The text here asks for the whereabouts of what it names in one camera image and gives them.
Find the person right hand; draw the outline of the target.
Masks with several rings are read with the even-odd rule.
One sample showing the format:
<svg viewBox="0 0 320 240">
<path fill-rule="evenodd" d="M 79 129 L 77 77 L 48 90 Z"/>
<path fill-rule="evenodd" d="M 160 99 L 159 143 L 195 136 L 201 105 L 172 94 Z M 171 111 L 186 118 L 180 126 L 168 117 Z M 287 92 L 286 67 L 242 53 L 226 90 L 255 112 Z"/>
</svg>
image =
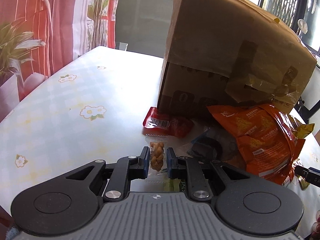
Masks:
<svg viewBox="0 0 320 240">
<path fill-rule="evenodd" d="M 310 239 L 320 240 L 320 210 L 316 213 L 316 221 L 313 223 L 311 231 Z"/>
</svg>

